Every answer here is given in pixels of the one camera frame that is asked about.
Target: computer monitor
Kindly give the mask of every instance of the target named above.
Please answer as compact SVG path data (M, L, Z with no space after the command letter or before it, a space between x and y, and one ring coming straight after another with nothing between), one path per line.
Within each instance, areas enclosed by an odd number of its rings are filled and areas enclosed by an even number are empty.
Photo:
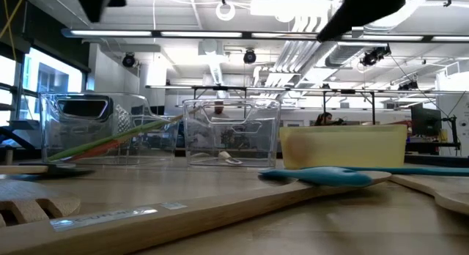
M441 130L441 112L424 108L423 104L410 107L412 114L412 134L438 136Z

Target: window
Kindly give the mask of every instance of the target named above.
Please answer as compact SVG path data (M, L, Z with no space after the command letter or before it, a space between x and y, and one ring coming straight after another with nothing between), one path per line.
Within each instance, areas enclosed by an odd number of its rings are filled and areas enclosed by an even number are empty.
M34 48L25 55L23 88L33 92L81 92L83 73ZM39 99L22 97L20 119L40 118Z
M15 61L0 56L1 76L0 83L12 86L15 83ZM11 105L12 94L7 90L0 90L0 103ZM7 126L11 117L11 111L0 111L0 126Z

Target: yellow container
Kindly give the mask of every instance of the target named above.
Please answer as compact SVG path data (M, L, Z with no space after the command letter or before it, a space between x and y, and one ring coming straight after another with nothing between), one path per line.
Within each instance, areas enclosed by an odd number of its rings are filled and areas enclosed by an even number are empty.
M401 167L405 125L281 127L287 169L314 166Z

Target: plastic bin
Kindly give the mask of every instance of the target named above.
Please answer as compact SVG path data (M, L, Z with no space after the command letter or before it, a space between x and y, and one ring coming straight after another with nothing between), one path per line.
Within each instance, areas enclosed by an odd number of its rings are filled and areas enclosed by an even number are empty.
M41 93L40 104L45 162L134 165L167 163L174 157L177 123L142 131L142 124L168 122L151 114L145 97L122 93ZM112 136L120 137L100 149L70 152Z
M271 99L186 100L184 132L189 165L274 167L280 102ZM218 117L215 107L226 115Z
M281 127L287 169L314 166L401 167L404 125Z

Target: sticker label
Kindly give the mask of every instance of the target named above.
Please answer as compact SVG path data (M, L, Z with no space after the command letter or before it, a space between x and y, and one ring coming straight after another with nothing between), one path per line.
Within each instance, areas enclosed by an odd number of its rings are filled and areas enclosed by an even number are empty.
M63 232L69 229L77 229L83 226L90 226L97 223L115 221L123 218L132 218L156 212L157 210L152 207L137 207L131 210L110 211L81 218L54 219L51 220L51 225L56 232Z
M181 203L177 203L177 202L173 202L173 203L162 203L160 204L160 206L166 208L166 209L169 209L169 210L177 210L177 209L181 209L181 208L185 208L187 206L185 206L184 204L181 204Z

